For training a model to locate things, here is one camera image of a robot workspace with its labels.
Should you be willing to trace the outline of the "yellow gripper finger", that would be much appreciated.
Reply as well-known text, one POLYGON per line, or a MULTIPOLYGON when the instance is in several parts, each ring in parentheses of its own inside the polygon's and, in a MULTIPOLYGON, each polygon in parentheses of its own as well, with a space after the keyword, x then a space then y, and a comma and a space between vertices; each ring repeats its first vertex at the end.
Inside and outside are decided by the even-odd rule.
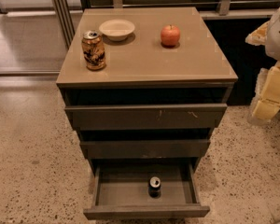
POLYGON ((267 21, 264 22, 259 28, 246 37, 245 42, 253 46, 264 45, 267 38, 268 24, 267 21))
POLYGON ((270 69, 261 68, 251 105, 251 116, 270 120, 280 110, 280 61, 270 69))

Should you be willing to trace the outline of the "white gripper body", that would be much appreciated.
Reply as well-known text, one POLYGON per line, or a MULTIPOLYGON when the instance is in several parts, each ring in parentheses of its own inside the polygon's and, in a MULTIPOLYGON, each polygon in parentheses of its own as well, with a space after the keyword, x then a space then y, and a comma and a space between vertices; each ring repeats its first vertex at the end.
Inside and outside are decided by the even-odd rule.
POLYGON ((269 20, 265 52, 269 57, 280 61, 280 7, 269 20))

